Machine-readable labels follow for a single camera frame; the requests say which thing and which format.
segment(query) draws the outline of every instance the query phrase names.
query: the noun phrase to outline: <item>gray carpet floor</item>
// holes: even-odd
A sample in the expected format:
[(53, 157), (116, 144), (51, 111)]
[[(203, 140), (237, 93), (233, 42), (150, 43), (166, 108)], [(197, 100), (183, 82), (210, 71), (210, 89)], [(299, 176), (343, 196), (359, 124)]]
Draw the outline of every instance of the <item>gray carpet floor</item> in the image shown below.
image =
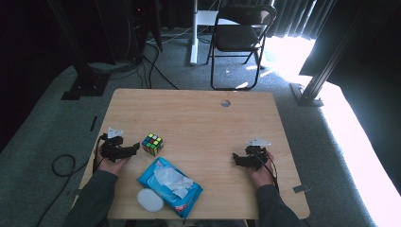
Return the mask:
[[(174, 39), (164, 43), (156, 66), (163, 75), (180, 89), (211, 90), (210, 64), (204, 65), (208, 44), (200, 42), (198, 65), (189, 65), (188, 39)], [(310, 216), (304, 226), (375, 226), (358, 194), (341, 156), (341, 149), (324, 121), (322, 108), (300, 107), (288, 85), (288, 75), (298, 77), (305, 56), (292, 53), (274, 55), (268, 47), (261, 78), (252, 92), (271, 92), (283, 121), (301, 181), (311, 189), (306, 192)], [(155, 61), (157, 52), (147, 45), (145, 56)], [(227, 67), (232, 61), (219, 60)], [(116, 67), (127, 64), (120, 62)], [(95, 63), (93, 67), (110, 70), (110, 65)], [(233, 84), (241, 84), (253, 71), (236, 65), (230, 74)], [(57, 197), (66, 182), (52, 172), (52, 163), (60, 155), (75, 157), (76, 168), (84, 165), (92, 152), (107, 107), (117, 88), (149, 88), (145, 82), (150, 64), (144, 61), (128, 72), (113, 73), (103, 96), (83, 96), (80, 100), (61, 100), (77, 74), (73, 67), (65, 69), (37, 103), (36, 107), (0, 155), (0, 226), (36, 226), (49, 204)], [(174, 89), (156, 70), (152, 70), (151, 88)], [(322, 96), (325, 107), (335, 105), (330, 100), (344, 100), (340, 89)], [(61, 158), (55, 168), (68, 173), (73, 162)], [(50, 207), (40, 226), (60, 226), (72, 203), (83, 170), (71, 177), (60, 197)], [(119, 226), (120, 221), (113, 223)]]

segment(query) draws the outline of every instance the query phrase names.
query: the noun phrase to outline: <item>chair backrest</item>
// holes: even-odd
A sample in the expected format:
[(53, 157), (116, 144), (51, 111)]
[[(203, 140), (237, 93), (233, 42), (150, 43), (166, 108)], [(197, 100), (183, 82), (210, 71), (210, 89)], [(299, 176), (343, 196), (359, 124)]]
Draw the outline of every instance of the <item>chair backrest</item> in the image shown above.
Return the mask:
[(215, 26), (219, 19), (233, 21), (240, 25), (271, 26), (276, 17), (276, 9), (263, 5), (228, 5), (218, 12)]

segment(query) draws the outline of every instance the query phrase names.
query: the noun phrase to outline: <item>person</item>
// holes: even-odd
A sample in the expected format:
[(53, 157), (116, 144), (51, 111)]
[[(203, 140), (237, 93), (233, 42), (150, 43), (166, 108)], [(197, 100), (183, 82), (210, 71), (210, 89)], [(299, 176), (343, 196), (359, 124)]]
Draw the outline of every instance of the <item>person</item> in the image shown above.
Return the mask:
[[(273, 156), (268, 152), (269, 159), (266, 166), (272, 172)], [(98, 168), (89, 182), (82, 188), (79, 197), (68, 213), (63, 227), (79, 226), (110, 226), (107, 214), (112, 206), (114, 198), (114, 185), (118, 174), (130, 158), (121, 159), (115, 163), (108, 159), (102, 159), (97, 155)], [(301, 226), (294, 212), (282, 201), (274, 186), (274, 181), (269, 172), (260, 167), (246, 167), (245, 171), (251, 177), (256, 187), (256, 197), (259, 209), (259, 226)], [(146, 222), (144, 226), (166, 227), (163, 220), (155, 220), (151, 224)], [(241, 220), (201, 220), (197, 227), (222, 227), (222, 226), (246, 226)]]

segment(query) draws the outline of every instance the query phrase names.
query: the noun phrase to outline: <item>white tissue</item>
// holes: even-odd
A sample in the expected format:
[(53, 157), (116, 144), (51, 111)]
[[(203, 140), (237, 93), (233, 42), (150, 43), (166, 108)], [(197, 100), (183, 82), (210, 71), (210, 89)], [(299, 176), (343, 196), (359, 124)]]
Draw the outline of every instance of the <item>white tissue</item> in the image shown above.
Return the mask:
[(173, 194), (179, 196), (181, 199), (183, 199), (188, 193), (186, 188), (191, 187), (194, 183), (192, 179), (184, 177), (183, 174), (179, 173), (174, 168), (169, 167), (155, 169), (154, 176), (160, 185), (165, 185), (173, 192)]

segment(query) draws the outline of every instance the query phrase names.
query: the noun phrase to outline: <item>hand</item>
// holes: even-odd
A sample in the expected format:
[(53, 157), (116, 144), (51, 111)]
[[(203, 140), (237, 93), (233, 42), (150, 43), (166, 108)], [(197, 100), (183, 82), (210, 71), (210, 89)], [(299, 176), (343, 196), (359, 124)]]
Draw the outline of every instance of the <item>hand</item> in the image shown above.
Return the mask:
[(100, 151), (101, 151), (101, 146), (97, 150), (97, 160), (96, 160), (96, 162), (98, 164), (97, 169), (110, 172), (117, 177), (118, 177), (118, 174), (120, 173), (121, 168), (131, 158), (131, 157), (128, 157), (128, 158), (120, 159), (120, 160), (115, 161), (115, 163), (114, 163), (107, 158), (103, 158), (103, 156), (101, 156), (101, 154), (100, 154)]
[[(266, 166), (269, 168), (270, 172), (273, 173), (271, 161), (274, 159), (274, 157), (268, 151), (267, 155), (269, 159), (266, 162)], [(254, 167), (246, 167), (245, 170), (247, 171), (248, 175), (250, 175), (256, 188), (267, 184), (274, 185), (274, 180), (272, 176), (269, 174), (268, 170), (264, 166), (261, 166), (258, 170), (256, 170)]]

